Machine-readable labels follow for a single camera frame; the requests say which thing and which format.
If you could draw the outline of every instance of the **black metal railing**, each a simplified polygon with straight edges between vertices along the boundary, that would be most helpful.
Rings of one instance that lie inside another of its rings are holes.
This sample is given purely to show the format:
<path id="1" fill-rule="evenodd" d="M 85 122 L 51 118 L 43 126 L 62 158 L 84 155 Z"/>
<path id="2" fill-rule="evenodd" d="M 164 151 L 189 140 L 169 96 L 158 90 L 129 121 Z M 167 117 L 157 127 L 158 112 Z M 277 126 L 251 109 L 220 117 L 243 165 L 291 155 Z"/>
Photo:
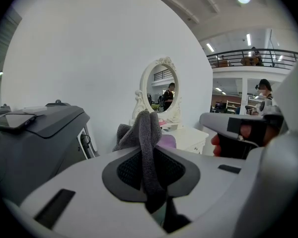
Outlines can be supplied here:
<path id="1" fill-rule="evenodd" d="M 169 77 L 173 77 L 173 75 L 169 69 L 165 69 L 161 72 L 156 73 L 154 75 L 154 80 L 157 81 L 157 80 L 161 80 L 161 79 L 169 78 Z"/>
<path id="2" fill-rule="evenodd" d="M 265 66 L 292 69 L 298 52 L 274 49 L 245 49 L 221 52 L 207 56 L 212 68 L 229 66 Z"/>

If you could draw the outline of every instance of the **gray towel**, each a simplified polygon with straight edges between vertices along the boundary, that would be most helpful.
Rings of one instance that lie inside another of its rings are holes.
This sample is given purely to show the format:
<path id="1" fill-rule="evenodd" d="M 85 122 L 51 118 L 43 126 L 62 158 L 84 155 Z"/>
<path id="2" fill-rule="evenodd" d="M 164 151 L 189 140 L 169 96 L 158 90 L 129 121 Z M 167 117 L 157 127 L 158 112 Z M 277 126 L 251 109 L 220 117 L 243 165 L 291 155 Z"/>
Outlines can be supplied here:
<path id="1" fill-rule="evenodd" d="M 140 145 L 142 151 L 143 181 L 150 201 L 164 201 L 166 192 L 158 182 L 155 172 L 153 149 L 161 139 L 161 129 L 156 112 L 141 111 L 131 127 L 121 124 L 117 130 L 117 145 L 113 151 Z"/>

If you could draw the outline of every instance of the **purple cloth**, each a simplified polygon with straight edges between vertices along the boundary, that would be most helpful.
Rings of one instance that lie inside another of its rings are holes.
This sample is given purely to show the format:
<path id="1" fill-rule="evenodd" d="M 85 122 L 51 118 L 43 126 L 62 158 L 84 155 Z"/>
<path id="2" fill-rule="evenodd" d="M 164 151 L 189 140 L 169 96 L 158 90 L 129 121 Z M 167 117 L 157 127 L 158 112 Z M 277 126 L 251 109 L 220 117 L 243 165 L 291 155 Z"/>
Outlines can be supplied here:
<path id="1" fill-rule="evenodd" d="M 161 147 L 167 146 L 167 147 L 177 148 L 175 138 L 172 135 L 162 135 L 157 145 Z"/>

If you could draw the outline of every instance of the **smartphone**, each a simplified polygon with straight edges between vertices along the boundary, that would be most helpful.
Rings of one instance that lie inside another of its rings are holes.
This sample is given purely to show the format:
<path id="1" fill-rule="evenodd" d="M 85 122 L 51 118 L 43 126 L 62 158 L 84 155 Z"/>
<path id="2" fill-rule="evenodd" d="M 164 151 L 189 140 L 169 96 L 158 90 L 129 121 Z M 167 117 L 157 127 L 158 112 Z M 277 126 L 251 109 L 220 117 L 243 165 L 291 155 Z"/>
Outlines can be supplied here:
<path id="1" fill-rule="evenodd" d="M 21 130 L 36 119 L 35 114 L 5 114 L 0 117 L 1 130 Z"/>

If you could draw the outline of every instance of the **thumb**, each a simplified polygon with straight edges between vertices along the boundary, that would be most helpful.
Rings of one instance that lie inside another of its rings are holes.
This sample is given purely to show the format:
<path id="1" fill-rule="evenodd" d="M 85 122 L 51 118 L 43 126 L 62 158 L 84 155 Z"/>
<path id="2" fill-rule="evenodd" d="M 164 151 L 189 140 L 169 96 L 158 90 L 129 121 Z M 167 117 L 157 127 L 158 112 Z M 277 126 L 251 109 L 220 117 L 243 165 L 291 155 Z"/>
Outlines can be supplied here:
<path id="1" fill-rule="evenodd" d="M 250 136 L 251 131 L 252 131 L 251 125 L 242 125 L 240 127 L 240 134 L 245 138 L 248 138 Z"/>

